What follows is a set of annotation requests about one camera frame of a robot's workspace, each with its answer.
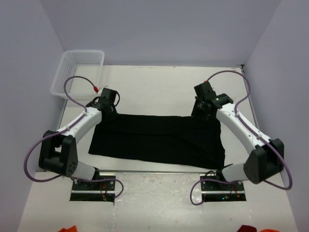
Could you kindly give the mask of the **black t shirt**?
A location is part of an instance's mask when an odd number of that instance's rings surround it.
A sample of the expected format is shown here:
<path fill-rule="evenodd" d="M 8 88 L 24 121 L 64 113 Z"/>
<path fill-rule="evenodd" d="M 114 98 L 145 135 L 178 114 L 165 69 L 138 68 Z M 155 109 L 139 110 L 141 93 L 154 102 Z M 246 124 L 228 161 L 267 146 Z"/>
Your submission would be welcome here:
<path fill-rule="evenodd" d="M 89 154 L 221 169 L 225 149 L 217 119 L 115 114 L 96 125 Z"/>

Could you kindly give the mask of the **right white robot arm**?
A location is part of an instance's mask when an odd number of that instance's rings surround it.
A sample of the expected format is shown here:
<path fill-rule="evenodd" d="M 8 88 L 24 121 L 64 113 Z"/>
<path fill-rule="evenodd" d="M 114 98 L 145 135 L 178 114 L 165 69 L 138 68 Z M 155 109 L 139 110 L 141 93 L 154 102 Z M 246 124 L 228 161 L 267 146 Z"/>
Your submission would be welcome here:
<path fill-rule="evenodd" d="M 248 153 L 244 163 L 223 167 L 215 178 L 216 186 L 228 189 L 235 181 L 249 180 L 254 184 L 280 173 L 283 168 L 284 144 L 271 139 L 256 128 L 236 109 L 226 94 L 217 95 L 209 82 L 194 87 L 196 97 L 191 115 L 209 121 L 217 119 L 237 137 Z"/>

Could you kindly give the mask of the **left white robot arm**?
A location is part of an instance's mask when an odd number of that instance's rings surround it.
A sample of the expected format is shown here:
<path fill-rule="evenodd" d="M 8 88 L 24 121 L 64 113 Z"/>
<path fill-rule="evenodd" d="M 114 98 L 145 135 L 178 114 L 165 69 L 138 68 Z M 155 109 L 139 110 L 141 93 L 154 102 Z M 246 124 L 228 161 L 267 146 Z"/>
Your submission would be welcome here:
<path fill-rule="evenodd" d="M 116 114 L 117 91 L 104 88 L 72 122 L 57 131 L 47 131 L 41 145 L 39 167 L 82 182 L 90 190 L 100 186 L 97 168 L 78 161 L 77 144 L 104 117 Z"/>

